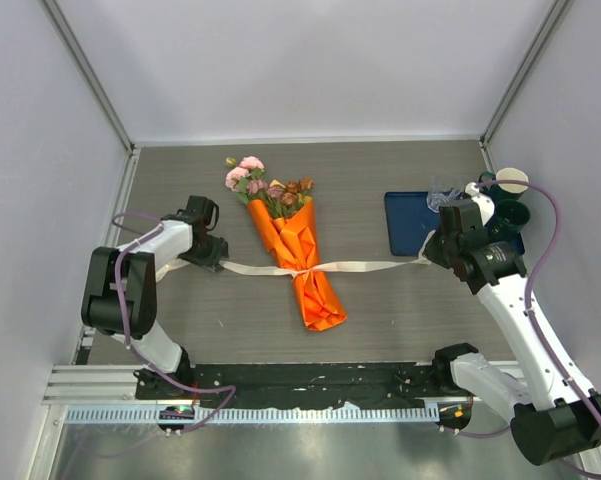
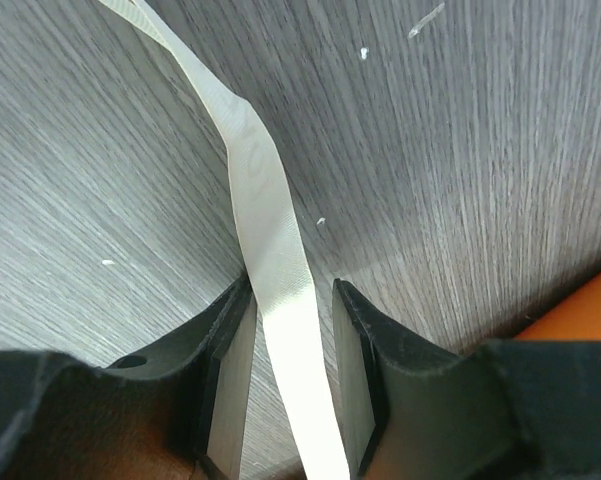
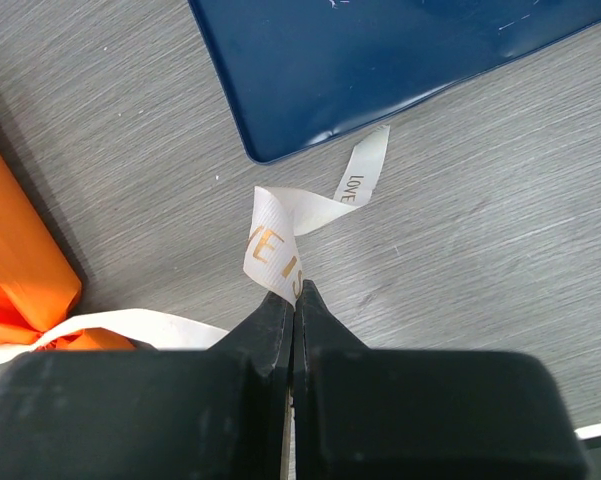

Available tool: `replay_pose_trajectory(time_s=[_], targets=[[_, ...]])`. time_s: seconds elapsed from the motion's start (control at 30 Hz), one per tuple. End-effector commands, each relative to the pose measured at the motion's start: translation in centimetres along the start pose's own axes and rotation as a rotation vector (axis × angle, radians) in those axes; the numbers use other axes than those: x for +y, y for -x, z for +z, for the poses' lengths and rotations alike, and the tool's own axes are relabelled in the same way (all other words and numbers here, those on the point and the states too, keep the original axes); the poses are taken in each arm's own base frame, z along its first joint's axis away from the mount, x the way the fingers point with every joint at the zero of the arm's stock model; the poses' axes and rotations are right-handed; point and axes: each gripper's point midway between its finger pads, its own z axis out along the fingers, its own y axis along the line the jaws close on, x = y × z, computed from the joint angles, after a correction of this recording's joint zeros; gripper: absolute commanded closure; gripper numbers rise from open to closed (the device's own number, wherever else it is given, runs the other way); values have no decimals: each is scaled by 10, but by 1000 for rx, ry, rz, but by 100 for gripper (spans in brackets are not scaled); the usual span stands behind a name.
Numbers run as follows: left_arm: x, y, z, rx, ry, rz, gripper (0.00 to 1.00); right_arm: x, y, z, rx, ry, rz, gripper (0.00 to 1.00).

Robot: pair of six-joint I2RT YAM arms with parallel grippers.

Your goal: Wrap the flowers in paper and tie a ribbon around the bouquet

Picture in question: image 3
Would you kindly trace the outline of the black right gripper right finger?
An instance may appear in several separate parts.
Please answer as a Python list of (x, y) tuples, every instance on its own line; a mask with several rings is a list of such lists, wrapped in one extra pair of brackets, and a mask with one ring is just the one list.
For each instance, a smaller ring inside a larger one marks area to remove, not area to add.
[(373, 349), (306, 281), (294, 315), (300, 479), (583, 479), (554, 378), (510, 351)]

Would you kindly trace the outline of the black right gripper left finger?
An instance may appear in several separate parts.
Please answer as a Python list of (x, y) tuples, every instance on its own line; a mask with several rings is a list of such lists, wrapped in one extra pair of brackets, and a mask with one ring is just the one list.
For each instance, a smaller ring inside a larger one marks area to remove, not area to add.
[(0, 379), (0, 479), (284, 479), (293, 307), (206, 350), (26, 354)]

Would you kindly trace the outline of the cream printed ribbon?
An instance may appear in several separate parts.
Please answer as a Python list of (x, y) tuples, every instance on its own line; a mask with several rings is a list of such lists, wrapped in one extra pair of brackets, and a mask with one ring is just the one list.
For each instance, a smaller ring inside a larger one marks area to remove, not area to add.
[[(243, 270), (255, 283), (294, 306), (303, 290), (304, 272), (296, 239), (369, 203), (379, 180), (390, 129), (377, 128), (353, 149), (333, 197), (294, 188), (254, 189), (250, 236)], [(146, 309), (124, 309), (72, 316), (34, 342), (38, 347), (79, 329), (103, 328), (131, 343), (144, 342), (158, 350), (206, 349), (225, 331), (176, 315)], [(34, 352), (31, 347), (0, 347), (0, 364)]]

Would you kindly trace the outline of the orange wrapping paper sheet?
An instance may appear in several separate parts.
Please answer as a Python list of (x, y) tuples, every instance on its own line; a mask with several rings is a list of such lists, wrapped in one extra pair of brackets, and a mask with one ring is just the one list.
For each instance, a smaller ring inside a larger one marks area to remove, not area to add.
[(132, 350), (103, 328), (79, 329), (41, 346), (64, 322), (82, 283), (0, 155), (0, 347), (34, 350)]

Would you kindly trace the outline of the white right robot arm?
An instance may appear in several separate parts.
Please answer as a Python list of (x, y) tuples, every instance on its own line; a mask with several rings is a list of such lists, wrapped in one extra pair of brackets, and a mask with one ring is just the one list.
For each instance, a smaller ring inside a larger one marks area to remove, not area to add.
[(34, 353), (0, 379), (0, 479), (601, 479), (515, 352), (366, 346), (306, 282), (203, 351)]

